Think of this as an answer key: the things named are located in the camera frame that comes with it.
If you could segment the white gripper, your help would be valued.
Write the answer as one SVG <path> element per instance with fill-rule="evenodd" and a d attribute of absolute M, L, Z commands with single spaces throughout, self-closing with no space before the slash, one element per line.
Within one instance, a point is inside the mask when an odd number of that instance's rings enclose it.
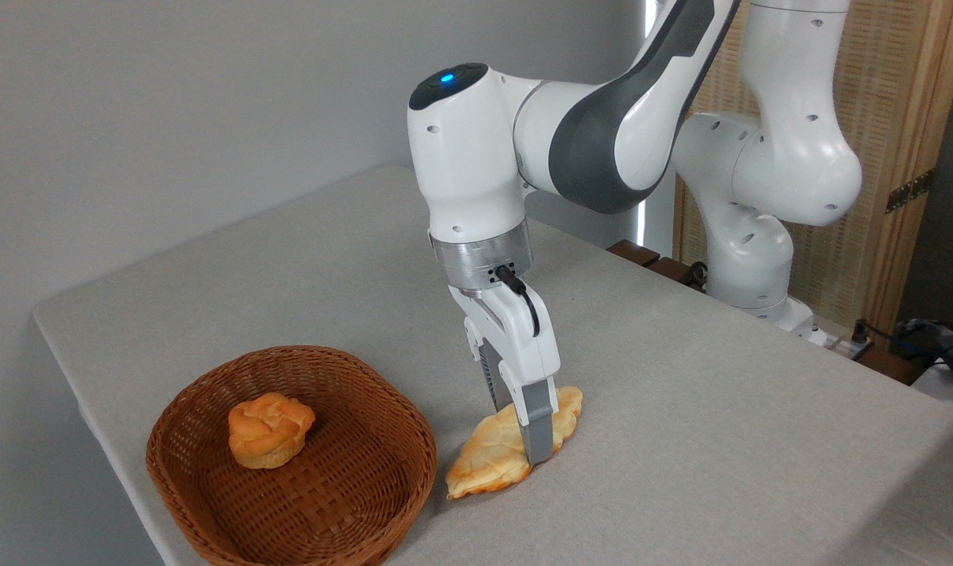
<path fill-rule="evenodd" d="M 480 361 L 495 412 L 513 403 L 530 465 L 549 460 L 557 411 L 553 376 L 560 361 L 545 304 L 535 291 L 527 291 L 537 325 L 523 295 L 505 285 L 473 292 L 450 287 L 449 293 L 465 312 L 467 344 Z"/>

